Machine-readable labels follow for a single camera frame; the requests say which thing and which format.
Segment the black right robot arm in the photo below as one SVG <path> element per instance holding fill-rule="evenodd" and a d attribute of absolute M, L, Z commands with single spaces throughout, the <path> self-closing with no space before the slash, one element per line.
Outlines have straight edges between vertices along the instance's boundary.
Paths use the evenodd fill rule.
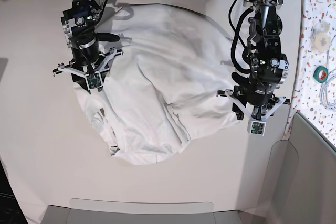
<path fill-rule="evenodd" d="M 110 48 L 108 52 L 99 50 L 100 42 L 118 42 L 120 37 L 112 33 L 98 33 L 108 0 L 72 0 L 72 7 L 63 12 L 61 18 L 68 48 L 73 58 L 66 65 L 59 63 L 53 75 L 71 74 L 73 82 L 87 92 L 101 91 L 110 70 L 108 63 L 123 53 L 121 49 Z"/>

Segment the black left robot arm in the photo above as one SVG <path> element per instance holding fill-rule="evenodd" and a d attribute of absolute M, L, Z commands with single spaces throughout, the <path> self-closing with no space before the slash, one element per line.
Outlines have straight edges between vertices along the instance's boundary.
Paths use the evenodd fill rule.
<path fill-rule="evenodd" d="M 283 0 L 243 1 L 247 9 L 241 14 L 234 29 L 230 50 L 236 69 L 232 78 L 237 83 L 232 96 L 238 100 L 233 105 L 233 111 L 238 120 L 242 120 L 245 112 L 239 105 L 246 106 L 249 103 L 254 107 L 251 117 L 260 121 L 280 102 L 274 96 L 274 90 L 284 83 L 289 71 L 287 56 L 281 51 L 280 34 L 283 25 L 277 14 L 277 8 L 283 4 Z M 245 19 L 249 22 L 249 36 L 242 58 L 248 68 L 243 68 L 236 60 L 239 33 Z"/>

